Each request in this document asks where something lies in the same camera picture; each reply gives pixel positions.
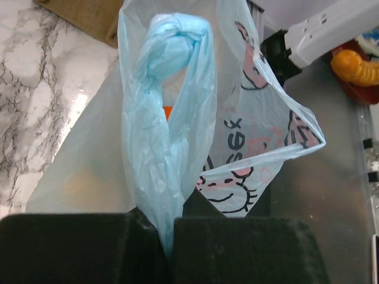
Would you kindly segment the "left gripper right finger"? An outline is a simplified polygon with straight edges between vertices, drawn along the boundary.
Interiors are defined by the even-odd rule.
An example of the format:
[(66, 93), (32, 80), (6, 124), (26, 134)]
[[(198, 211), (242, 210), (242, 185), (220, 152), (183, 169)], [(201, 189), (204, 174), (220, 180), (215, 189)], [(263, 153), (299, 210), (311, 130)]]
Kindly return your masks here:
[(309, 227), (288, 218), (227, 218), (195, 190), (175, 220), (173, 283), (330, 283)]

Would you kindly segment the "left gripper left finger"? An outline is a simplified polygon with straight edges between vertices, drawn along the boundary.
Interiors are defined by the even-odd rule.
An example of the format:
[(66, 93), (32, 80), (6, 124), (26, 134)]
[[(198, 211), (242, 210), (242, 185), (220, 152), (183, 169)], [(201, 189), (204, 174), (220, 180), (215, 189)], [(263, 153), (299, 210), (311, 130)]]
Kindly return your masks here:
[(155, 227), (141, 212), (17, 214), (1, 220), (2, 283), (166, 283)]

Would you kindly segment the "light blue plastic bag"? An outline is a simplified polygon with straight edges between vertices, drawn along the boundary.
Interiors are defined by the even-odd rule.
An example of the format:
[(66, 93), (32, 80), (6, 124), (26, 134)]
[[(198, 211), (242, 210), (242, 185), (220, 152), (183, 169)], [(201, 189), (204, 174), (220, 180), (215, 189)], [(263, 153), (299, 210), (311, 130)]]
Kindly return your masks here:
[(261, 53), (246, 1), (126, 1), (118, 53), (27, 213), (138, 208), (170, 256), (195, 190), (244, 217), (285, 161), (326, 144)]

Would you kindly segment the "orange toy carrot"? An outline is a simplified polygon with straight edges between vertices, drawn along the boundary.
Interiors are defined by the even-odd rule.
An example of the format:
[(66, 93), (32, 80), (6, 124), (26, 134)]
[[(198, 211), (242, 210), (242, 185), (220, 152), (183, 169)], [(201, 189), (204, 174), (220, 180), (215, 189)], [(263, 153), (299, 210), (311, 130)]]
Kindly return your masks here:
[(172, 112), (172, 108), (173, 108), (172, 106), (163, 106), (163, 110), (165, 112), (166, 120), (169, 119), (169, 116), (170, 116), (170, 114)]

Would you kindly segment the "brown burlap tote bag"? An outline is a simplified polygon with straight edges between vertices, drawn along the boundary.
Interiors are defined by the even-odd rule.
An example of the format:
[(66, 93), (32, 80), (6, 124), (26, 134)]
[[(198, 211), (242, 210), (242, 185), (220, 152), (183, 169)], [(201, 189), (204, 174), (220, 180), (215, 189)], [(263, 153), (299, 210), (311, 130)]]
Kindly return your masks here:
[(118, 47), (118, 13), (122, 0), (37, 0), (36, 3), (91, 37)]

